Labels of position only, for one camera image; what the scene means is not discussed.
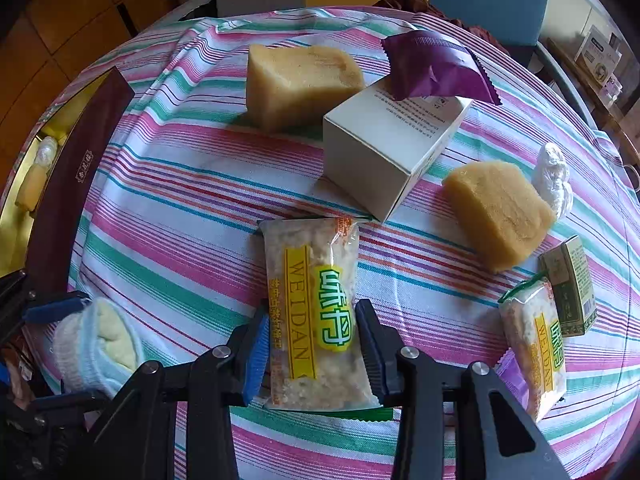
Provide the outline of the white blue sock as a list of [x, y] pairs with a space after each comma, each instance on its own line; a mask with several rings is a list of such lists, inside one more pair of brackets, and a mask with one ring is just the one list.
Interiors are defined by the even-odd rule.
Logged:
[[52, 351], [66, 390], [98, 390], [110, 399], [144, 362], [138, 332], [105, 297], [58, 323]]

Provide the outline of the Weidan cracker packet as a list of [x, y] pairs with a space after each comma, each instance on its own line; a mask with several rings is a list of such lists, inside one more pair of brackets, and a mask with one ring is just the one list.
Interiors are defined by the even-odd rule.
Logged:
[[506, 292], [498, 305], [528, 389], [526, 411], [540, 422], [566, 393], [564, 340], [550, 281], [536, 274]]
[[340, 412], [378, 406], [355, 315], [359, 218], [265, 220], [270, 408]]

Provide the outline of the small green carton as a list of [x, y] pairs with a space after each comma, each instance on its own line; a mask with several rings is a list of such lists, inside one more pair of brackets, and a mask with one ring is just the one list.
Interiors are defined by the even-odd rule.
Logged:
[[584, 336], [597, 318], [597, 306], [582, 239], [571, 236], [543, 252], [539, 262], [553, 290], [562, 335]]

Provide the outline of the yellow sponge block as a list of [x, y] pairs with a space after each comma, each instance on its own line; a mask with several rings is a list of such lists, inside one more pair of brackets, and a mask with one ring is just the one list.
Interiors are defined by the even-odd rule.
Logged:
[[41, 165], [33, 164], [17, 192], [15, 206], [24, 211], [34, 211], [48, 180], [48, 170]]
[[510, 162], [470, 162], [451, 170], [442, 189], [471, 247], [492, 273], [529, 258], [556, 221], [551, 207]]
[[360, 67], [340, 49], [262, 44], [248, 48], [247, 115], [267, 132], [318, 122], [364, 88]]

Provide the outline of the white plastic wrap ball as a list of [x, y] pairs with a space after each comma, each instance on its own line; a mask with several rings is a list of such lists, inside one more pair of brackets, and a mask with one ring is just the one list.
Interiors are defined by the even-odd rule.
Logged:
[[546, 143], [540, 148], [532, 174], [532, 185], [558, 220], [572, 211], [574, 192], [570, 185], [570, 167], [555, 143]]

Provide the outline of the white cardboard box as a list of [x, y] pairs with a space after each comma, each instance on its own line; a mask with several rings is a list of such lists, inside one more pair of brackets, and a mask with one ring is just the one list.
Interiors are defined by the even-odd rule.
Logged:
[[390, 80], [370, 84], [323, 117], [323, 174], [387, 221], [461, 126], [467, 98], [396, 101]]

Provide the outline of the purple snack packet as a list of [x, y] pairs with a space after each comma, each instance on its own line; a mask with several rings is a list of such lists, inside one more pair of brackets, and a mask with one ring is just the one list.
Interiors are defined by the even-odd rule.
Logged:
[[467, 98], [500, 105], [498, 92], [477, 56], [452, 37], [412, 30], [381, 40], [390, 63], [390, 94], [409, 98]]

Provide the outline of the gold tin box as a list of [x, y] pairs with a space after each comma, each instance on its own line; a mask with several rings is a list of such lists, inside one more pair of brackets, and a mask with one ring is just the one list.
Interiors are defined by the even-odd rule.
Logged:
[[[38, 294], [65, 292], [74, 240], [100, 160], [134, 90], [112, 67], [73, 94], [36, 129], [1, 197], [1, 274], [25, 275]], [[34, 211], [15, 206], [41, 140], [58, 141]]]

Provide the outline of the white wrap ball in tin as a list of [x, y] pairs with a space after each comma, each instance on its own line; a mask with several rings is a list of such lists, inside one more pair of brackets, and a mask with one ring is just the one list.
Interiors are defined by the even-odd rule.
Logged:
[[56, 159], [57, 152], [58, 141], [52, 138], [52, 136], [46, 136], [38, 145], [34, 164], [45, 170], [49, 170]]

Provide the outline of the striped bed sheet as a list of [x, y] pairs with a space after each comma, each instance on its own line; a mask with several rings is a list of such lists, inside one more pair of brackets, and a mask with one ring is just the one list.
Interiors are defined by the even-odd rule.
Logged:
[[[416, 145], [416, 104], [388, 96], [347, 107], [317, 133], [264, 133], [247, 118], [248, 49], [327, 46], [368, 84], [390, 68], [386, 37], [431, 29], [475, 53], [498, 104], [475, 102], [439, 155]], [[266, 296], [258, 224], [308, 216], [375, 218], [360, 228], [357, 295], [407, 344], [457, 365], [506, 351], [499, 297], [538, 268], [501, 273], [477, 259], [442, 180], [472, 162], [531, 174], [544, 144], [562, 151], [572, 210], [544, 240], [582, 240], [597, 317], [567, 339], [567, 390], [541, 430], [567, 473], [603, 474], [638, 428], [639, 204], [608, 136], [491, 44], [423, 13], [300, 9], [202, 18], [142, 32], [53, 100], [60, 108], [110, 68], [134, 96], [96, 164], [70, 256], [68, 284], [107, 296], [152, 358], [194, 359]]]

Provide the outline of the white boxes on shelf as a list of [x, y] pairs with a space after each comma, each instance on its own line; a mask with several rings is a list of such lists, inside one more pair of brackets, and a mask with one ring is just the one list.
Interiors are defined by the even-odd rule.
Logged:
[[610, 45], [596, 26], [590, 27], [575, 56], [575, 63], [588, 74], [607, 106], [611, 106], [623, 90], [614, 74], [621, 58], [620, 51]]

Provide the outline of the dark red cloth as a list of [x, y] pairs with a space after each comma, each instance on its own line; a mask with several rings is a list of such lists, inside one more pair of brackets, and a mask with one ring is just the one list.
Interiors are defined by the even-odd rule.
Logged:
[[492, 44], [495, 48], [497, 48], [504, 54], [509, 55], [509, 51], [506, 50], [506, 48], [503, 47], [503, 45], [500, 44], [500, 42], [494, 36], [492, 36], [491, 33], [488, 32], [488, 30], [477, 25], [472, 25], [472, 26], [465, 25], [458, 18], [448, 18], [448, 16], [444, 12], [437, 9], [436, 6], [433, 6], [427, 0], [378, 0], [378, 2], [374, 4], [374, 6], [378, 6], [379, 8], [395, 9], [395, 10], [401, 10], [401, 11], [412, 12], [412, 13], [421, 12], [431, 16], [436, 16], [436, 18], [440, 18], [441, 20], [444, 20], [450, 24], [453, 24], [454, 26], [462, 28], [467, 32], [470, 32], [474, 36], [477, 36], [478, 38], [485, 40], [486, 42], [488, 42], [488, 44]]

